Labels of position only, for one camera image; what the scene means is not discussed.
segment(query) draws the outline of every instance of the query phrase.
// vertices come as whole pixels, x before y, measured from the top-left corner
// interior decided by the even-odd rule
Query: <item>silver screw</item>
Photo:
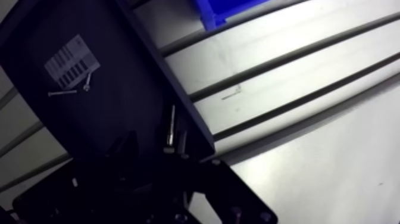
[[[58,96],[58,95],[65,95],[65,94],[76,94],[77,90],[69,90],[69,91],[61,91],[61,92],[48,92],[48,96]]]
[[[85,85],[83,86],[83,90],[84,90],[84,91],[86,91],[86,92],[89,92],[89,91],[90,91],[90,81],[91,81],[91,80],[92,80],[92,73],[89,72],[89,73],[87,74],[86,83],[85,83]]]

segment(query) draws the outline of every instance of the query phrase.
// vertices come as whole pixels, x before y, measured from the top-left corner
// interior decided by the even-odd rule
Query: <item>screw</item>
[[[260,214],[260,218],[265,222],[269,222],[271,220],[271,214],[270,213],[266,213],[266,212],[262,212]]]
[[[185,223],[188,220],[188,217],[184,214],[176,214],[175,220],[178,221],[179,223]]]
[[[180,157],[181,157],[182,159],[184,159],[184,160],[187,160],[187,159],[189,158],[189,155],[187,155],[187,154],[182,154]]]
[[[221,160],[213,160],[212,163],[218,166],[219,164],[221,164]]]
[[[85,85],[83,86],[83,90],[84,90],[84,91],[86,91],[86,92],[89,92],[89,91],[90,91],[90,81],[91,81],[91,80],[92,80],[92,73],[89,72],[89,73],[87,74],[86,83],[85,83]]]
[[[239,207],[233,207],[232,212],[235,215],[235,224],[240,224],[240,217],[242,217],[242,210]]]
[[[69,91],[61,91],[61,92],[48,92],[48,96],[58,96],[58,95],[65,95],[65,94],[76,94],[78,91],[76,90],[69,90]]]
[[[164,148],[164,153],[166,153],[166,154],[175,153],[175,149],[173,147],[165,147]]]

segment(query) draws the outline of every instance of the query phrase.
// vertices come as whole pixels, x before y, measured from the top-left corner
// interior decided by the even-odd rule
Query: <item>barcode label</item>
[[[99,61],[80,35],[76,35],[45,64],[47,72],[63,90],[75,87],[98,68]]]

